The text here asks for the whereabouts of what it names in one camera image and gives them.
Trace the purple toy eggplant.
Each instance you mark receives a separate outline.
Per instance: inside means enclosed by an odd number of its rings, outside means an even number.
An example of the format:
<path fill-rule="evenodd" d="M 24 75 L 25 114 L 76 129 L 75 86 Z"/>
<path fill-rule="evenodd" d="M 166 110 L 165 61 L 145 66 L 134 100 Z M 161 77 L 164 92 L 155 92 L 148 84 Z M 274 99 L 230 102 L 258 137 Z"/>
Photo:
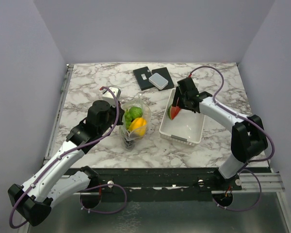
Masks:
<path fill-rule="evenodd" d="M 132 150 L 135 147 L 135 140 L 130 138 L 123 139 L 124 148 L 127 150 Z"/>

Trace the green toy grapes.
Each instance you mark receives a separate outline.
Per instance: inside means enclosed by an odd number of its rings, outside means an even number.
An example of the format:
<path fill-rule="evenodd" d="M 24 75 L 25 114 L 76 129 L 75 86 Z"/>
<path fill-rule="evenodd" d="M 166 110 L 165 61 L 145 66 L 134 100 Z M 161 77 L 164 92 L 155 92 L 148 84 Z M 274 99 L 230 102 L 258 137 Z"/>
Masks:
<path fill-rule="evenodd" d="M 126 110 L 124 113 L 124 118 L 125 118 L 125 125 L 126 125 L 126 130 L 129 131 L 129 127 L 133 121 L 132 115 L 130 114 L 129 110 Z"/>

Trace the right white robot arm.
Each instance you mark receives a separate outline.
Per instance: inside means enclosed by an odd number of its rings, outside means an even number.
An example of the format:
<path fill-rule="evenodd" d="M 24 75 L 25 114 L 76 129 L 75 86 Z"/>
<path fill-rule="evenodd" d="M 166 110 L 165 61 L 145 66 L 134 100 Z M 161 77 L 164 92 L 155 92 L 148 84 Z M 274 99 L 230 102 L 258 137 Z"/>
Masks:
<path fill-rule="evenodd" d="M 231 133 L 231 155 L 219 166 L 219 174 L 213 177 L 213 184 L 219 190 L 228 187 L 231 183 L 230 178 L 234 177 L 249 160 L 268 148 L 259 116 L 235 112 L 217 101 L 212 94 L 198 91 L 190 77 L 178 81 L 172 106 L 204 114 Z"/>

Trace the yellow toy bell pepper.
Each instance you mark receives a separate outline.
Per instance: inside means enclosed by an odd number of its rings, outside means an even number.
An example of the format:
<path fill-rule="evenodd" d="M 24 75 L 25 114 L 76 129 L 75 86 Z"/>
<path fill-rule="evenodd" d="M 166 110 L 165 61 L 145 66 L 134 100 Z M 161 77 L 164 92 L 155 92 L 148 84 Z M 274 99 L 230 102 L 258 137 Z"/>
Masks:
<path fill-rule="evenodd" d="M 133 120 L 129 127 L 129 131 L 133 132 L 138 136 L 144 136 L 147 129 L 147 121 L 143 117 L 136 118 Z"/>

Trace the green toy citrus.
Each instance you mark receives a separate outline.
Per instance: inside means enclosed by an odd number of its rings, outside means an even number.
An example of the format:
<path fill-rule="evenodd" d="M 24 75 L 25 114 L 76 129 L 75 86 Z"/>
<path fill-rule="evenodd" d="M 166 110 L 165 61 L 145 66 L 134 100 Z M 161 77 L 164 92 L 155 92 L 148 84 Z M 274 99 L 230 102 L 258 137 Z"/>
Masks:
<path fill-rule="evenodd" d="M 129 114 L 132 119 L 136 119 L 143 116 L 143 110 L 141 107 L 133 106 L 129 109 Z"/>

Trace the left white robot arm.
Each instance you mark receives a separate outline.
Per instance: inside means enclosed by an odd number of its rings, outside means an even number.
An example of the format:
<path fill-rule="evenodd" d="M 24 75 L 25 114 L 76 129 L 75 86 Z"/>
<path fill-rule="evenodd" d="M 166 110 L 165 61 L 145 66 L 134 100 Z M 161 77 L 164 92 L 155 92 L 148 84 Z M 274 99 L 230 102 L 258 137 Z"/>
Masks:
<path fill-rule="evenodd" d="M 73 127 L 57 153 L 22 185 L 13 184 L 8 196 L 13 206 L 31 226 L 41 224 L 59 202 L 79 191 L 101 190 L 99 175 L 88 166 L 80 168 L 67 180 L 61 177 L 115 126 L 122 125 L 124 110 L 119 101 L 111 106 L 96 100 L 88 109 L 87 117 Z"/>

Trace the toy watermelon slice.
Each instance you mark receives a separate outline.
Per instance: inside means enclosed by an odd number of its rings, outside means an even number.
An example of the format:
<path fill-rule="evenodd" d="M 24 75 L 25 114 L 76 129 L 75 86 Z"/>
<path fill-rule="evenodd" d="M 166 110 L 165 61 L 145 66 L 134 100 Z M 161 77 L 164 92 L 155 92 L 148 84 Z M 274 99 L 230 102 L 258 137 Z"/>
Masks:
<path fill-rule="evenodd" d="M 173 120 L 178 113 L 181 111 L 181 109 L 178 106 L 172 106 L 170 105 L 167 109 L 167 115 L 170 120 Z"/>

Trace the clear polka dot zip bag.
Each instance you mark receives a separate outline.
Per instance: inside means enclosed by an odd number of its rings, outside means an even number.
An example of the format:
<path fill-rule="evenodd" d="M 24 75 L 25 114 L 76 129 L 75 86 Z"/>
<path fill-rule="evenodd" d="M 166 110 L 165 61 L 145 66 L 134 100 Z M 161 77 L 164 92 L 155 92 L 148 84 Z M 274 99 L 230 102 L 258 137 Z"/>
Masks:
<path fill-rule="evenodd" d="M 122 146 L 132 150 L 141 141 L 149 128 L 152 112 L 139 94 L 136 99 L 122 105 L 124 115 L 120 126 Z"/>

